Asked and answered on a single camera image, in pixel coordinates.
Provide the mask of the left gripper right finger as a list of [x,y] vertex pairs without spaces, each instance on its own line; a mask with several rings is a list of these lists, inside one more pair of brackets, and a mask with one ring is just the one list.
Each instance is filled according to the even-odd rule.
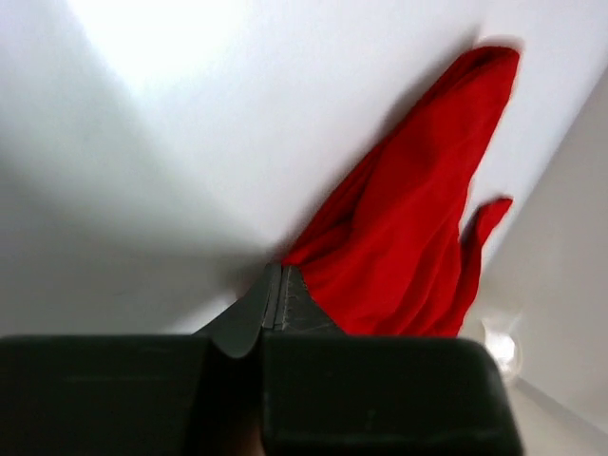
[[300,335],[345,335],[313,300],[302,274],[295,266],[285,266],[282,269],[279,330]]

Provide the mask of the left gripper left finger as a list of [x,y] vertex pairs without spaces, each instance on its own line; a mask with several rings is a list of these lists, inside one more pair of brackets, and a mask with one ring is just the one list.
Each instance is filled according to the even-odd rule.
[[194,335],[206,337],[229,358],[246,356],[255,347],[259,334],[275,325],[280,286],[281,266],[266,265],[241,298]]

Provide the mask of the red t shirt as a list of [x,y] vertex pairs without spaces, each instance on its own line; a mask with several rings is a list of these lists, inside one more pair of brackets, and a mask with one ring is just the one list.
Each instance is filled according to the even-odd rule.
[[459,333],[478,293],[485,243],[512,203],[492,199],[460,226],[519,61],[509,46],[461,54],[332,191],[284,257],[345,333]]

